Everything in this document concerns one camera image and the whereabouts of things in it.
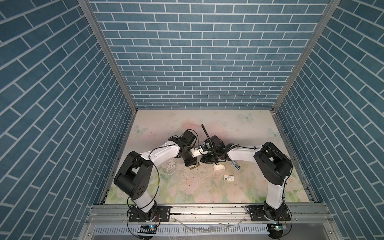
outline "cream-colored object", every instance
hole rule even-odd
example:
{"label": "cream-colored object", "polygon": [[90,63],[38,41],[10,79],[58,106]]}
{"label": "cream-colored object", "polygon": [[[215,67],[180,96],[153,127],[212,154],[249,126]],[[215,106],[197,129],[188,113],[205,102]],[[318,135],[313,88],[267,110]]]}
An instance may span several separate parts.
{"label": "cream-colored object", "polygon": [[214,170],[224,170],[224,169],[225,169],[224,164],[214,165]]}
{"label": "cream-colored object", "polygon": [[235,178],[233,177],[233,175],[224,175],[224,181],[234,182]]}

